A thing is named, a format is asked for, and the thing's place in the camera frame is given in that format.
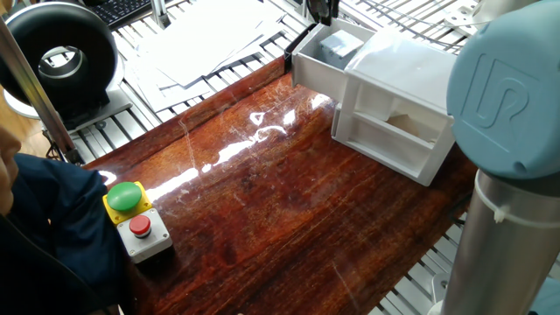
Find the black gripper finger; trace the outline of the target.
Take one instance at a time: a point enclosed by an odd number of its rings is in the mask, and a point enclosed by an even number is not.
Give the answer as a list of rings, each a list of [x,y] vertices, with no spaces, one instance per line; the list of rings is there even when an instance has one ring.
[[[319,23],[326,15],[326,0],[305,0],[305,16]]]
[[[327,12],[325,14],[325,25],[331,25],[332,21],[339,15],[340,0],[325,0]]]

